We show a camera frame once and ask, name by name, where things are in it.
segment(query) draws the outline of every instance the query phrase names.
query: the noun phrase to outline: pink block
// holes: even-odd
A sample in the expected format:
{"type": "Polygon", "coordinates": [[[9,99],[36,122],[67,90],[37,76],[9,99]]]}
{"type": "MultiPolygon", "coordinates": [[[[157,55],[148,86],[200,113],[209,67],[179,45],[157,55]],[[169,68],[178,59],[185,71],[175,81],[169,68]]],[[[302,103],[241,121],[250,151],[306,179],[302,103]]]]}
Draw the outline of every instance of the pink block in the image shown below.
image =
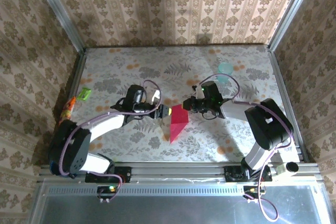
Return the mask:
{"type": "Polygon", "coordinates": [[[182,108],[182,104],[172,107],[172,118],[170,125],[170,142],[172,143],[184,127],[188,124],[188,111],[182,108]]]}

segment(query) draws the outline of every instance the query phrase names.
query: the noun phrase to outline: wall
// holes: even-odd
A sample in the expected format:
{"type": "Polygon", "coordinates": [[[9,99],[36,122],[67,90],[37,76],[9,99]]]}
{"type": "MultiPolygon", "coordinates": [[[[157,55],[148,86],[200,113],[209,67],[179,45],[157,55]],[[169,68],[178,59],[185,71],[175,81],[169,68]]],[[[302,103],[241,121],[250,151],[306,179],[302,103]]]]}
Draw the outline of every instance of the wall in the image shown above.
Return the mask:
{"type": "Polygon", "coordinates": [[[304,0],[275,53],[303,140],[336,208],[336,0],[304,0]]]}
{"type": "Polygon", "coordinates": [[[62,0],[87,47],[266,43],[290,0],[62,0]]]}
{"type": "Polygon", "coordinates": [[[26,220],[76,55],[46,0],[0,0],[0,223],[26,220]]]}

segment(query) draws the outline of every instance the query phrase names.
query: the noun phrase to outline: table surface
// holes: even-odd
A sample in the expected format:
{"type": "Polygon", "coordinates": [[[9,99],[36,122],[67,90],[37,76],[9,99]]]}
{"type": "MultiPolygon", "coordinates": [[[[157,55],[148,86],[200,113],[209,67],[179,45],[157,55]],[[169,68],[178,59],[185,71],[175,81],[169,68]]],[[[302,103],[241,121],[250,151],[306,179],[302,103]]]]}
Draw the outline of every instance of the table surface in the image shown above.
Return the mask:
{"type": "MultiPolygon", "coordinates": [[[[272,98],[283,110],[266,45],[97,48],[88,49],[86,56],[77,94],[83,87],[92,91],[86,101],[75,104],[71,119],[78,123],[107,112],[126,95],[130,85],[141,84],[144,79],[160,86],[164,104],[181,104],[193,94],[191,86],[216,73],[221,62],[234,66],[233,77],[241,87],[237,100],[272,98]]],[[[223,98],[232,97],[237,89],[231,81],[218,85],[223,98]]],[[[147,86],[150,96],[154,86],[147,86]]],[[[170,143],[170,120],[132,121],[94,140],[90,152],[116,162],[240,162],[255,143],[247,122],[219,118],[206,121],[193,113],[170,143]]],[[[294,143],[272,158],[273,162],[281,160],[299,162],[294,143]]]]}

